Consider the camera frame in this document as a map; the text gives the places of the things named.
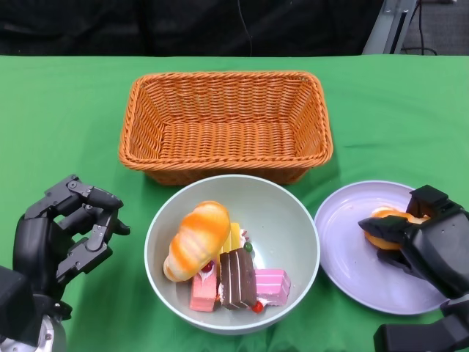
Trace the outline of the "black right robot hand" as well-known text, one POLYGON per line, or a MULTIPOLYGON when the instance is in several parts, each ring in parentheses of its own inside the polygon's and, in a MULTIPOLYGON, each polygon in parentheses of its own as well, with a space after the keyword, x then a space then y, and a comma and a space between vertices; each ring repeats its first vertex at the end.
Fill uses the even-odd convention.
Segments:
POLYGON ((377 257, 406 274, 428 281, 448 299, 468 294, 468 212, 442 191, 425 185, 410 192, 407 213, 369 217, 358 226, 372 238, 394 245, 377 247, 377 257))

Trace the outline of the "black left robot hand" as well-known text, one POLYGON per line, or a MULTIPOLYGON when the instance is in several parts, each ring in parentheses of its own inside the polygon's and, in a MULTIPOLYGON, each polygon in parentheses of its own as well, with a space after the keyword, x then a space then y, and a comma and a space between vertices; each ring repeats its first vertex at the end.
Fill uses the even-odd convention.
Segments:
POLYGON ((20 217, 12 266, 31 283, 35 294, 60 299, 66 285, 88 274, 112 250, 112 235, 129 235, 118 218, 122 201, 71 175, 45 191, 20 217))

